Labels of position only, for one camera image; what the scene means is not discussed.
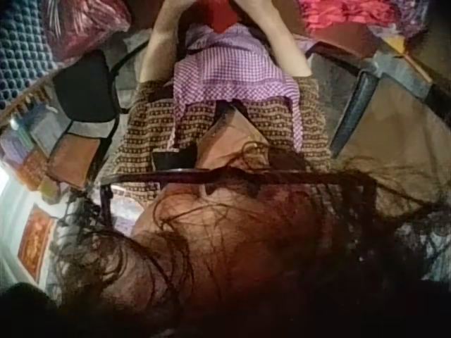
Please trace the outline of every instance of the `wall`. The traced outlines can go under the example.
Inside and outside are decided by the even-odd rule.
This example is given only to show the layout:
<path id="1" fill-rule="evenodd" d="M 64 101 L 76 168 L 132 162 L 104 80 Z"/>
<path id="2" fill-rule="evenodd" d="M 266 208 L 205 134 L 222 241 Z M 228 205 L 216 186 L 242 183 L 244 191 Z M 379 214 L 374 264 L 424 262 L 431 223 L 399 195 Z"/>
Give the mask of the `wall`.
<path id="1" fill-rule="evenodd" d="M 49 206 L 38 192 L 29 192 L 13 177 L 10 178 L 4 192 L 0 196 L 0 259 L 7 265 L 15 282 L 35 284 L 30 274 L 17 258 L 20 241 L 32 207 L 36 204 L 49 215 L 62 218 L 66 210 L 67 199 L 60 204 Z M 45 287 L 47 278 L 48 257 L 44 257 L 39 287 Z"/>

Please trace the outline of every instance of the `gingham fabric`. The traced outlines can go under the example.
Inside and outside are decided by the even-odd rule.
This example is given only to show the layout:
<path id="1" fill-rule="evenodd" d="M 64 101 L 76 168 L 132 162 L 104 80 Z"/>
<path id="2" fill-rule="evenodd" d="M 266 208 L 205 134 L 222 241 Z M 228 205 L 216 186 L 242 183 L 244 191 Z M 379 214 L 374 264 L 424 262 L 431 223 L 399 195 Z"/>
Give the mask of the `gingham fabric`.
<path id="1" fill-rule="evenodd" d="M 223 34 L 207 26 L 187 33 L 188 56 L 175 65 L 174 114 L 181 120 L 186 107 L 205 101 L 264 101 L 284 96 L 290 100 L 294 148 L 302 147 L 299 87 L 274 64 L 266 47 L 248 27 L 237 24 Z"/>

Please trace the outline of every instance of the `wet hair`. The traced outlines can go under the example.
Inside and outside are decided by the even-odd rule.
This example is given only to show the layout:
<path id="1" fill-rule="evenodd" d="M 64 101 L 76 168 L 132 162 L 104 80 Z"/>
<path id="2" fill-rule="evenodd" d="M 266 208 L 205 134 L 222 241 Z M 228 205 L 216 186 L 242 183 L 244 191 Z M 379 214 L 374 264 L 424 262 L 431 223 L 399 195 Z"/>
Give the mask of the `wet hair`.
<path id="1" fill-rule="evenodd" d="M 243 151 L 235 160 L 253 170 L 257 165 L 247 155 Z M 273 158 L 278 159 L 278 168 L 314 171 L 302 158 Z M 280 261 L 280 273 L 239 297 L 222 299 L 219 295 L 215 306 L 199 316 L 186 309 L 196 280 L 189 240 L 175 226 L 186 215 L 158 219 L 155 213 L 158 230 L 140 242 L 104 229 L 97 214 L 87 215 L 74 240 L 60 248 L 56 264 L 64 335 L 363 337 L 388 331 L 397 334 L 397 330 L 404 335 L 430 333 L 433 323 L 440 325 L 451 308 L 446 278 L 451 209 L 446 193 L 429 203 L 380 184 L 379 201 L 389 193 L 416 206 L 412 212 L 389 216 L 370 205 L 362 189 L 348 183 L 315 184 L 307 189 L 284 185 L 286 203 L 277 204 L 271 215 L 288 229 L 287 234 L 256 239 Z M 238 191 L 244 186 L 251 196 L 258 189 L 253 182 L 223 180 L 217 185 Z M 299 223 L 305 218 L 293 208 L 297 205 L 308 206 L 307 223 Z M 250 244 L 249 238 L 241 243 Z M 124 281 L 131 261 L 136 273 Z M 114 294 L 118 289 L 120 296 Z M 143 304 L 135 306 L 136 299 Z"/>

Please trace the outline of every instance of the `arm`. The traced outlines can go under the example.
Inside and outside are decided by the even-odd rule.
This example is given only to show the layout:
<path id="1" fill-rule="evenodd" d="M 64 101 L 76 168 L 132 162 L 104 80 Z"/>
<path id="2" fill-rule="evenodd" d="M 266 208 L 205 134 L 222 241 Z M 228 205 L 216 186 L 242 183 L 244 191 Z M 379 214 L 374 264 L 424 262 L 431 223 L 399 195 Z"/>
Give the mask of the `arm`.
<path id="1" fill-rule="evenodd" d="M 235 0 L 263 30 L 276 56 L 277 64 L 293 77 L 308 77 L 311 70 L 304 52 L 283 22 L 271 0 Z"/>
<path id="2" fill-rule="evenodd" d="M 178 22 L 196 0 L 165 0 L 142 62 L 140 82 L 168 81 L 177 56 Z"/>

